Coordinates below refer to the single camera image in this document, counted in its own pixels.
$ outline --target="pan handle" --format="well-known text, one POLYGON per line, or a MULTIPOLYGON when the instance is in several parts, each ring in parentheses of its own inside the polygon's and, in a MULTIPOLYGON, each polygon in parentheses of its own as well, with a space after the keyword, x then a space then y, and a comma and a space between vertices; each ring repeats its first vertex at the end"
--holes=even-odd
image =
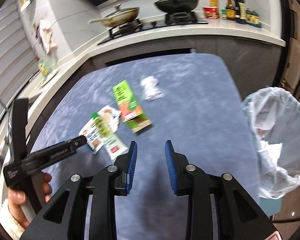
POLYGON ((92 19, 92 20, 88 21, 88 24, 90 24, 90 23, 97 23, 97 22, 105 22, 107 20, 108 20, 108 18, 92 19))

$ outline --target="sauce bottle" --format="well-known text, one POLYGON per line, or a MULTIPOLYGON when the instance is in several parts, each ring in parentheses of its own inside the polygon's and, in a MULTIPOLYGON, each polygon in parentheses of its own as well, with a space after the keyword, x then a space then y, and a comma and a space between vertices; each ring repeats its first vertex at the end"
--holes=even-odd
POLYGON ((244 0, 234 0, 234 6, 236 22, 246 24, 246 7, 244 0))
POLYGON ((40 57, 35 57, 35 59, 38 61, 38 68, 41 72, 41 74, 46 78, 51 74, 51 68, 47 66, 47 64, 44 62, 44 60, 40 59, 40 57))
POLYGON ((235 21, 235 9, 232 0, 228 0, 226 5, 227 19, 235 21))

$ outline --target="white plastic bag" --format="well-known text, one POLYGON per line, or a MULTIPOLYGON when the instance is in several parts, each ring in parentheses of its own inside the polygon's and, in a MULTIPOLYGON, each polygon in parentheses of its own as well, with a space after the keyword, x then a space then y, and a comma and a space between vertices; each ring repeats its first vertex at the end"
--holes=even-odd
POLYGON ((300 185, 300 103, 280 88, 264 88, 247 96, 242 109, 259 156, 259 197, 278 199, 300 185), (277 165, 261 140, 282 143, 277 165))
POLYGON ((143 86, 142 100, 154 100, 164 97, 164 94, 158 89, 158 80, 153 76, 141 78, 141 86, 143 86))

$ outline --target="gas stove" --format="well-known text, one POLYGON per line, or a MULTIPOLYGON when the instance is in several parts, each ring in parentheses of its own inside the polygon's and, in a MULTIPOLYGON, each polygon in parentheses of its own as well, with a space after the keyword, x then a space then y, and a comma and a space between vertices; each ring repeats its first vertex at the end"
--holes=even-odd
POLYGON ((208 24, 207 21, 198 19, 194 12, 184 13, 167 13, 163 20, 153 21, 150 23, 142 23, 141 20, 136 19, 130 23, 120 25, 119 27, 111 28, 108 30, 109 36, 102 40, 98 45, 112 41, 114 39, 138 33, 142 31, 163 28, 175 25, 193 25, 193 24, 208 24))

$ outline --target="finger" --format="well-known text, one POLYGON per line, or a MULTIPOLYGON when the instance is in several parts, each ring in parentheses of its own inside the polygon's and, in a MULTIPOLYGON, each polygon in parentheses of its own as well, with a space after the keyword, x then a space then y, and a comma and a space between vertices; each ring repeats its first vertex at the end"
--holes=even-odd
POLYGON ((52 193, 51 186, 46 182, 42 183, 42 189, 43 189, 43 191, 45 192, 46 195, 50 195, 52 193))
POLYGON ((26 194, 23 191, 14 190, 9 188, 8 199, 14 205, 21 205, 26 202, 26 194))
POLYGON ((50 182, 52 180, 52 176, 49 173, 44 174, 44 181, 50 182))
POLYGON ((46 195, 45 196, 45 201, 48 202, 51 199, 51 195, 46 195))
POLYGON ((9 188, 8 191, 8 208, 10 214, 19 222, 19 224, 26 228, 29 225, 25 214, 21 209, 21 204, 26 202, 26 194, 22 191, 17 191, 9 188))

